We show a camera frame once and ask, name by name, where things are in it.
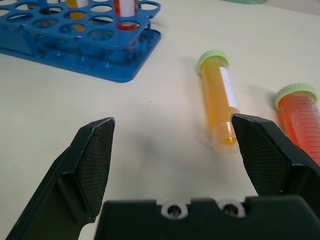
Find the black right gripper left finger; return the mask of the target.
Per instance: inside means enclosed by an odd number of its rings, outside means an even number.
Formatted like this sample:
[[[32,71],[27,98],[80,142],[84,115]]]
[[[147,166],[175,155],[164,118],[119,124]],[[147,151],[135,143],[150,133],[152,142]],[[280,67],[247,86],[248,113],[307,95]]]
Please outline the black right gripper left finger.
[[[115,119],[81,127],[50,166],[5,240],[78,240],[96,221],[108,182]]]

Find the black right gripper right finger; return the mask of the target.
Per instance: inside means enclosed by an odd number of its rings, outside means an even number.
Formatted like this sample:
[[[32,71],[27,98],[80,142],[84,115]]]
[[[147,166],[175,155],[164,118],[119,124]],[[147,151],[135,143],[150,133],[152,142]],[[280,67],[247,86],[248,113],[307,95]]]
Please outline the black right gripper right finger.
[[[273,121],[234,113],[231,122],[245,170],[258,195],[320,198],[320,167]]]

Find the blue tube rack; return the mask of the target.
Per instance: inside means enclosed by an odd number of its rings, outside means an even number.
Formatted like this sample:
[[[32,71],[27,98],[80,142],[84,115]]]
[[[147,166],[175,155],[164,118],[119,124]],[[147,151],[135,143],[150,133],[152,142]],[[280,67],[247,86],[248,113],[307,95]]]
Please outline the blue tube rack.
[[[134,16],[113,0],[0,0],[0,53],[117,83],[131,81],[161,39],[151,27],[159,3],[137,1]]]

